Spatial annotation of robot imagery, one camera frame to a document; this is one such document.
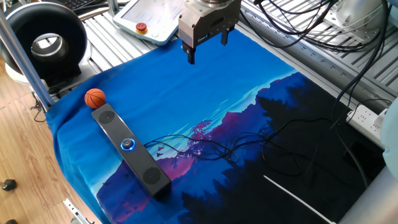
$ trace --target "metal pole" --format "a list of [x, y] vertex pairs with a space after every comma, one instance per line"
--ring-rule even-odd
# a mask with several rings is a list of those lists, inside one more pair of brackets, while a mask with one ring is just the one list
[[118, 13], [120, 10], [118, 0], [108, 0], [108, 5], [109, 5], [109, 13], [111, 14], [112, 17], [114, 17], [116, 13]]
[[0, 12], [0, 39], [17, 63], [22, 74], [25, 75], [26, 79], [34, 89], [39, 100], [45, 106], [45, 109], [54, 104], [51, 96], [45, 89], [39, 75], [33, 67], [32, 62], [30, 62], [21, 43], [19, 43], [14, 31], [8, 24], [3, 12]]

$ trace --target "orange basketball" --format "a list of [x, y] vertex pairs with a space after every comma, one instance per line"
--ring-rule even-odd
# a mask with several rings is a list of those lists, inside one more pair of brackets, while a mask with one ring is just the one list
[[100, 89], [94, 88], [86, 92], [85, 102], [87, 106], [93, 109], [98, 109], [103, 106], [105, 104], [105, 100], [105, 93]]

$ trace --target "electrical socket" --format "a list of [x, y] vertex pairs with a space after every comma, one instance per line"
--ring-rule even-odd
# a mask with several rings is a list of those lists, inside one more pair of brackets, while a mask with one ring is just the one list
[[380, 141], [381, 127], [375, 124], [377, 117], [378, 115], [369, 108], [365, 107], [364, 105], [360, 105], [356, 111], [350, 111], [348, 113], [346, 121], [357, 131], [384, 149], [384, 146]]

